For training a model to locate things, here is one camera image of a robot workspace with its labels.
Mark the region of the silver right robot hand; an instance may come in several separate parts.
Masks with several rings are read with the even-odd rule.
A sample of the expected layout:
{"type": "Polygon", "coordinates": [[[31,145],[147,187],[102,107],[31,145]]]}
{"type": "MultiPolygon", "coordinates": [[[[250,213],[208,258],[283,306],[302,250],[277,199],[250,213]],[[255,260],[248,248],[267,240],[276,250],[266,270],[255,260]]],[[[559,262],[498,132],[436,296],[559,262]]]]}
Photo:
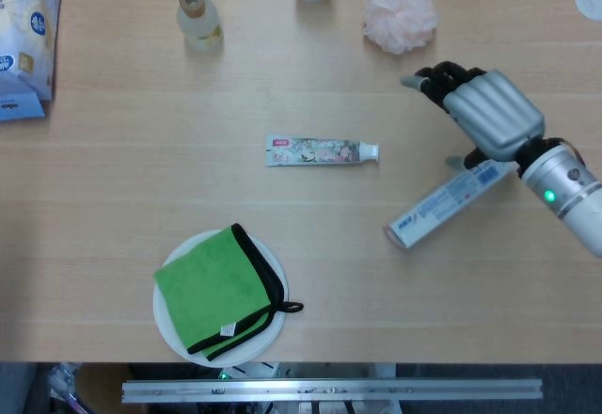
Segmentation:
{"type": "Polygon", "coordinates": [[[473,142],[475,149],[463,160],[465,169],[493,160],[516,162],[523,174],[545,152],[567,143],[546,136],[544,115],[498,70],[444,61],[403,77],[401,84],[444,110],[473,142]]]}

